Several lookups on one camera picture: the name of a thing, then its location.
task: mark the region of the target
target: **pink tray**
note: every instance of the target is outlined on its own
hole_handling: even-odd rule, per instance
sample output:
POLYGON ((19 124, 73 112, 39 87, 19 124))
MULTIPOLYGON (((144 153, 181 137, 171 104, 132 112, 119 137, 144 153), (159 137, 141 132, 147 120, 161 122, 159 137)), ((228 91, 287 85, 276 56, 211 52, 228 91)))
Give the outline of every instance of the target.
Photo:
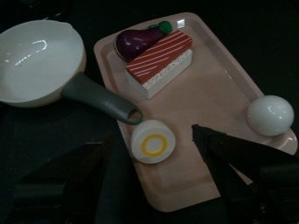
MULTIPOLYGON (((144 119, 164 122, 176 136, 173 153, 161 163, 143 164, 132 157, 149 204, 157 210, 171 212, 220 196, 192 142, 193 124, 267 144, 290 154, 295 154, 298 142, 291 130, 280 136, 264 137, 248 127, 246 110, 263 93, 195 14, 180 13, 129 28, 144 29, 163 20, 192 37, 193 55, 188 68, 151 100, 127 82, 125 62, 113 49, 117 33, 96 43, 95 54, 107 89, 135 103, 144 112, 144 119)), ((133 126, 120 122, 119 128, 129 152, 133 126)))

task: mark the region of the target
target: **black object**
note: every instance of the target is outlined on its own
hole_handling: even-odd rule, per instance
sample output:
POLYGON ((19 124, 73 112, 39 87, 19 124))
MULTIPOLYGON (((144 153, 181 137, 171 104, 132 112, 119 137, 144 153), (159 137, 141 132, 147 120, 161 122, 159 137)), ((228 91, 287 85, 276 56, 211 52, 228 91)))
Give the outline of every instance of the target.
POLYGON ((72 0, 0 0, 1 31, 36 19, 63 21, 71 7, 72 0))
POLYGON ((288 0, 294 8, 299 11, 299 0, 288 0))
POLYGON ((93 223, 113 137, 87 143, 23 177, 5 223, 93 223))
POLYGON ((298 223, 299 158, 199 125, 192 125, 192 138, 226 204, 230 223, 298 223), (256 187, 244 183, 232 167, 256 187))

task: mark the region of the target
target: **white saucepan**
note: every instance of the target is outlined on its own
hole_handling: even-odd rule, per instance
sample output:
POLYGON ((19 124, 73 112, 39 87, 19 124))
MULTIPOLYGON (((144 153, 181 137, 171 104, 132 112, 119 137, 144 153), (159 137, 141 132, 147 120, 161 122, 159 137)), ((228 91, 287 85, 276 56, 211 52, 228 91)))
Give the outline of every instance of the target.
POLYGON ((0 34, 0 102, 40 107, 61 97, 87 103, 119 121, 139 124, 139 108, 84 75, 85 49, 67 23, 36 20, 0 34))

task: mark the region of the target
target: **dark background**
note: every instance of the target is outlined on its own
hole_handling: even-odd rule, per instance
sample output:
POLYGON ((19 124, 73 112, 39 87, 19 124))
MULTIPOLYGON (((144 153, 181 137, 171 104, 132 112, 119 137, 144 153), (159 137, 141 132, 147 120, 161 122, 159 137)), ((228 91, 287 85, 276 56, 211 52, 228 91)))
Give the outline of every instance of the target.
MULTIPOLYGON (((294 106, 299 133, 298 1, 197 0, 0 1, 1 31, 25 20, 53 18, 72 24, 87 49, 87 75, 103 84, 93 46, 107 35, 145 20, 180 12, 196 13, 244 67, 266 95, 294 106)), ((36 167, 112 132, 112 151, 97 205, 97 223, 227 223, 220 199, 173 213, 155 211, 145 201, 116 121, 68 100, 41 108, 0 110, 0 223, 12 208, 20 178, 36 167)))

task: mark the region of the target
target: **cake slice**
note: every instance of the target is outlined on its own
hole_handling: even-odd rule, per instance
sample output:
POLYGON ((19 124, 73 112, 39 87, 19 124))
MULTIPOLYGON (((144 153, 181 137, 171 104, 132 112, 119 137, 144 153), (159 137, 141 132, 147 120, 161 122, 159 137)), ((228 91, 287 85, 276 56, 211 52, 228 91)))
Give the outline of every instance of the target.
POLYGON ((180 30, 168 34, 125 66, 127 78, 152 98, 192 62, 192 39, 180 30))

